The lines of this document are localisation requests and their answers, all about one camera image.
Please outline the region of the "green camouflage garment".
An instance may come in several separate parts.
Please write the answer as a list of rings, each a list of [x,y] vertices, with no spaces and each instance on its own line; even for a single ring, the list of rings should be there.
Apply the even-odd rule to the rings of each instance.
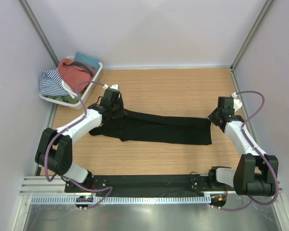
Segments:
[[[43,98],[46,101],[52,102],[54,104],[60,104],[60,105],[75,105],[77,103],[79,103],[79,98],[76,97],[72,97],[71,95],[65,95],[65,96],[51,96],[51,95],[43,95],[43,94],[39,94],[39,96],[41,98]]]

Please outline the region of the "black tank top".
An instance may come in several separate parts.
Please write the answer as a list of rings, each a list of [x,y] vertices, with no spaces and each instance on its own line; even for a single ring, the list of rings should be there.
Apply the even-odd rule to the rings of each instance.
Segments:
[[[89,131],[121,141],[148,141],[186,145],[211,145],[211,122],[206,118],[159,116],[125,111],[125,116],[112,118]]]

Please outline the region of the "aluminium frame post left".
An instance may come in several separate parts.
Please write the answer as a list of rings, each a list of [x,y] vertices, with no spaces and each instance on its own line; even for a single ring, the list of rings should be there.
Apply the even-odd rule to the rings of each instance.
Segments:
[[[37,35],[39,36],[41,42],[43,43],[44,47],[46,48],[47,52],[49,53],[49,55],[52,58],[55,58],[55,54],[54,51],[48,41],[48,39],[46,38],[46,35],[44,34],[37,18],[35,17],[31,7],[29,6],[27,0],[18,0],[19,4],[21,5],[21,7],[23,8],[26,16],[28,17],[30,23],[32,24],[33,28],[35,29]]]

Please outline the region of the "teal blue garment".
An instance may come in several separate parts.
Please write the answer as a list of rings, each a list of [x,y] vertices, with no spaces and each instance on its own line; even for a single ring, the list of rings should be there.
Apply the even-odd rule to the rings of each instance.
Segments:
[[[81,52],[77,52],[75,57],[75,61],[80,61],[82,63],[85,63],[88,66],[91,66],[96,72],[99,70],[100,65],[99,65],[99,59],[92,57],[92,56],[87,56],[85,54],[82,54]]]

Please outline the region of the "red tank top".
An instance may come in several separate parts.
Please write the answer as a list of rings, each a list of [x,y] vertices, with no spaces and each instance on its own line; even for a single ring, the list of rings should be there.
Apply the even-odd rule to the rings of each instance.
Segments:
[[[58,65],[58,72],[62,80],[74,91],[82,92],[89,85],[89,81],[96,71],[89,65],[64,58]]]

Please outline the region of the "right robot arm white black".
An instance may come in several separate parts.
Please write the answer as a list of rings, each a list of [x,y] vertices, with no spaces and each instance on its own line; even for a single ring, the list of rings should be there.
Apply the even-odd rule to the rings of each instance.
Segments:
[[[226,184],[238,195],[274,196],[278,190],[278,159],[260,148],[246,129],[244,119],[235,114],[241,106],[238,98],[219,97],[217,108],[208,116],[228,136],[241,157],[236,170],[213,167],[207,184],[214,191]]]

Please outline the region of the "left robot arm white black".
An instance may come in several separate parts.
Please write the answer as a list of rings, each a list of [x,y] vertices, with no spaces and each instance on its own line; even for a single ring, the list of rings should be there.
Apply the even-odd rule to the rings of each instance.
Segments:
[[[68,179],[83,193],[93,187],[92,173],[73,162],[73,145],[94,128],[113,118],[125,116],[119,86],[107,87],[99,103],[90,105],[85,112],[70,123],[57,129],[46,128],[39,141],[35,162]]]

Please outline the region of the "blue white striped garment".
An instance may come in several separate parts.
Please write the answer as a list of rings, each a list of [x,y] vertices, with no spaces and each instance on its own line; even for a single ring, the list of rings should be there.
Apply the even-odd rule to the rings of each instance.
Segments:
[[[58,69],[44,71],[39,78],[40,93],[44,96],[71,96],[77,94],[63,81]]]

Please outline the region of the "aluminium front rail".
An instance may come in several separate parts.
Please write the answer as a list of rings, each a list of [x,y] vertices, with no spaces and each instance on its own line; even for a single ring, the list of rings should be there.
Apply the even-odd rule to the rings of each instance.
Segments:
[[[65,192],[66,183],[55,177],[51,182],[44,176],[28,176],[24,178],[20,189],[20,195],[50,195]]]

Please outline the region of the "white plastic laundry basket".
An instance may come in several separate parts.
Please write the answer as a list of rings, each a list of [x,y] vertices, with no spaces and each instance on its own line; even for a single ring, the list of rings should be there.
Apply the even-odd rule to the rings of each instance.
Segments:
[[[71,60],[74,60],[74,56],[68,56],[66,57],[67,59],[71,59]],[[66,107],[69,107],[69,108],[73,108],[73,109],[77,109],[77,110],[80,110],[82,108],[82,105],[81,105],[81,102],[85,102],[89,95],[91,94],[93,88],[94,88],[94,85],[99,81],[99,75],[102,71],[102,68],[103,68],[103,64],[101,62],[99,62],[99,65],[100,65],[100,68],[99,70],[96,72],[96,74],[92,77],[92,80],[89,81],[89,85],[87,86],[87,88],[85,88],[82,92],[78,92],[78,90],[76,90],[76,94],[77,94],[77,97],[79,98],[79,103],[75,104],[75,105],[62,105],[62,106],[66,106]]]

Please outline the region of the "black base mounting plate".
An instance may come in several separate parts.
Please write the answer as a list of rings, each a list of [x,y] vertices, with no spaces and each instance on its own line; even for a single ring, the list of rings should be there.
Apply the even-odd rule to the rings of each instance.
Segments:
[[[80,184],[87,189],[112,187],[114,193],[166,193],[224,191],[227,186],[213,180],[212,176],[195,172],[185,175],[95,175]]]

